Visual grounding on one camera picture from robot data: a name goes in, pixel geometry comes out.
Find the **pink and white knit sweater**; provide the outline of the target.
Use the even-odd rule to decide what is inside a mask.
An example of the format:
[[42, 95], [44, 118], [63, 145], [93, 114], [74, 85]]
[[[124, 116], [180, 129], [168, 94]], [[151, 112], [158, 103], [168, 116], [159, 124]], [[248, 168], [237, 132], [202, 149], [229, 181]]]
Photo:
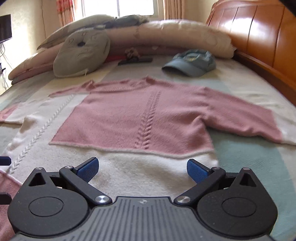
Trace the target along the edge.
[[[50, 94], [84, 95], [52, 145], [175, 159], [215, 152], [209, 130], [261, 137], [295, 146], [295, 121], [262, 105], [206, 86], [152, 77], [90, 80]], [[16, 107], [1, 109], [1, 124], [15, 123]]]

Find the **blue baseball cap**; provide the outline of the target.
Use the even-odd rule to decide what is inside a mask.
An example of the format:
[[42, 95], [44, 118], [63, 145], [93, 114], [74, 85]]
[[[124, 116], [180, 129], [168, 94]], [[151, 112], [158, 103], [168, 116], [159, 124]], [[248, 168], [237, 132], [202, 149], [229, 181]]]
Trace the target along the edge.
[[209, 51], [191, 49], [175, 55], [162, 69], [178, 70], [189, 77], [201, 77], [216, 69], [216, 61]]

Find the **red stick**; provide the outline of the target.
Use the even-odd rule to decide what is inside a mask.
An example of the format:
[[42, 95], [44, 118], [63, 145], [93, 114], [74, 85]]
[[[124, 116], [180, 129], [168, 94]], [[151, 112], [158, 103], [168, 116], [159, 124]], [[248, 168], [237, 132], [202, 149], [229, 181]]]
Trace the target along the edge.
[[126, 57], [124, 55], [108, 55], [104, 62], [108, 63], [108, 62], [113, 62], [113, 61], [121, 61], [121, 60], [125, 60], [125, 59], [126, 59]]

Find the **grey cat face cushion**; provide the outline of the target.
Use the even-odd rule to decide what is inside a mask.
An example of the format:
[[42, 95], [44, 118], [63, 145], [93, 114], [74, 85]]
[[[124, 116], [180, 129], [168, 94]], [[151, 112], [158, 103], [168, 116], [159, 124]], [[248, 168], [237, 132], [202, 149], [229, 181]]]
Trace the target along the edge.
[[57, 78], [66, 78], [94, 72], [105, 62], [110, 44], [111, 41], [103, 30], [88, 28], [72, 33], [54, 60], [54, 75]]

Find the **black hair clip with flower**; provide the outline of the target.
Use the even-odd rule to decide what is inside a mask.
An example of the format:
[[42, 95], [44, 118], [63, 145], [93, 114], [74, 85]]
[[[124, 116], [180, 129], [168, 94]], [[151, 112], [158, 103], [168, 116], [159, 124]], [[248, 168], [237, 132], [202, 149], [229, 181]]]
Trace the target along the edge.
[[153, 57], [140, 56], [137, 49], [128, 48], [125, 50], [125, 59], [118, 62], [118, 66], [125, 64], [137, 64], [137, 63], [152, 63]]

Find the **grey pillow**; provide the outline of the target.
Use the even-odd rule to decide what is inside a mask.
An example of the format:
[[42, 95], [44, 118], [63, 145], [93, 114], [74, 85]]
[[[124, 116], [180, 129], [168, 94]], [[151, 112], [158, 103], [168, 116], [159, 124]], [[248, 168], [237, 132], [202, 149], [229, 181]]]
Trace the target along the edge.
[[115, 20], [114, 17], [108, 15], [92, 15], [80, 20], [71, 22], [55, 32], [53, 32], [46, 40], [44, 40], [38, 47], [37, 50], [45, 48], [51, 48], [58, 45], [66, 40], [66, 38], [77, 30], [83, 28], [96, 27], [98, 25], [105, 25], [109, 21]]

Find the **floral cream rolled quilt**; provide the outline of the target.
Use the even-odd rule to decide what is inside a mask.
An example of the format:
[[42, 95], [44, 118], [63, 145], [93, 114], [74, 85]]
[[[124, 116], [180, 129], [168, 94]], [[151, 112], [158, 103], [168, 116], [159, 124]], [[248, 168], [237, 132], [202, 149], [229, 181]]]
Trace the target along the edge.
[[[142, 56], [173, 55], [185, 50], [203, 49], [215, 57], [230, 59], [235, 51], [226, 33], [189, 20], [150, 21], [139, 26], [107, 29], [105, 32], [111, 41], [111, 56], [123, 56], [129, 48], [135, 48]], [[16, 66], [8, 79], [16, 84], [51, 70], [68, 36], [64, 28], [54, 32], [38, 47], [40, 52]]]

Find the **wooden headboard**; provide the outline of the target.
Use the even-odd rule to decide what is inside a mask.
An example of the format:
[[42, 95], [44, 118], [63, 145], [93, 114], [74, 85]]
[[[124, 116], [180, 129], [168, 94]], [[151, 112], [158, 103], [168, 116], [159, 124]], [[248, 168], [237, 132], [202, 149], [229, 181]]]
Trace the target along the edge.
[[280, 1], [217, 1], [207, 25], [227, 33], [234, 59], [295, 104], [295, 14]]

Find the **grey folded cloth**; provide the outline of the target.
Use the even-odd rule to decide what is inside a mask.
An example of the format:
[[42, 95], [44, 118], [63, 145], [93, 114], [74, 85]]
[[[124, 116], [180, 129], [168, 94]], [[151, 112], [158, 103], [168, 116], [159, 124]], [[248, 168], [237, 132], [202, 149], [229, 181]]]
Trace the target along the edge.
[[124, 27], [132, 27], [139, 26], [144, 23], [148, 23], [149, 19], [146, 16], [142, 15], [129, 15], [122, 16], [120, 18], [115, 19], [111, 26], [112, 28], [124, 28]]

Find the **left striped curtain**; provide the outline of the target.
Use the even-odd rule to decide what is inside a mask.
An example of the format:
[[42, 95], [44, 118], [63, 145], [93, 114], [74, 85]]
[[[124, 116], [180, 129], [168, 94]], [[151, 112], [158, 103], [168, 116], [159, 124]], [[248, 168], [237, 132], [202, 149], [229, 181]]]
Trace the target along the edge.
[[74, 0], [56, 0], [56, 6], [61, 27], [75, 20]]

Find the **striped curtain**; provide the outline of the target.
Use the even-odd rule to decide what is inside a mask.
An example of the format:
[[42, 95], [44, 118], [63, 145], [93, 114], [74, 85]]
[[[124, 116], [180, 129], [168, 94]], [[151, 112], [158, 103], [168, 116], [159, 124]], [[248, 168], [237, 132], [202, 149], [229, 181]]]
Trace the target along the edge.
[[164, 19], [184, 19], [185, 18], [185, 0], [163, 0]]
[[56, 6], [61, 27], [75, 20], [74, 0], [56, 0]]

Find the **right striped curtain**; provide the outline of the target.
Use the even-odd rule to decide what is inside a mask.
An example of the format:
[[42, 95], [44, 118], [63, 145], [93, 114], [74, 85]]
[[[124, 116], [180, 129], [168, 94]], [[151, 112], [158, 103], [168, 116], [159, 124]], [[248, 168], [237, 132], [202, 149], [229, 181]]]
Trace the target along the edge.
[[164, 19], [184, 19], [185, 18], [185, 0], [163, 0]]

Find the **window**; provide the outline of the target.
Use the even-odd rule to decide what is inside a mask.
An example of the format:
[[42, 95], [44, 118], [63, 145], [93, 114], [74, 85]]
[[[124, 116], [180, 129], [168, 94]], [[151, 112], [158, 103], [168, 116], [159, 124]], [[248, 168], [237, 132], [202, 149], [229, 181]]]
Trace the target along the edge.
[[109, 15], [115, 18], [128, 15], [148, 16], [152, 20], [164, 18], [162, 1], [141, 0], [84, 0], [74, 1], [76, 18]]

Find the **black wall television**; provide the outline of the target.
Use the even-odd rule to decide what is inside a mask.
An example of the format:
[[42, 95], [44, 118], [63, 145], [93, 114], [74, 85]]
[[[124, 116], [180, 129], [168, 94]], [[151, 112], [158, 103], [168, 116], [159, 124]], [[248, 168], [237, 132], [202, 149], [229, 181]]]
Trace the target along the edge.
[[11, 38], [11, 14], [0, 16], [0, 43], [3, 43]]

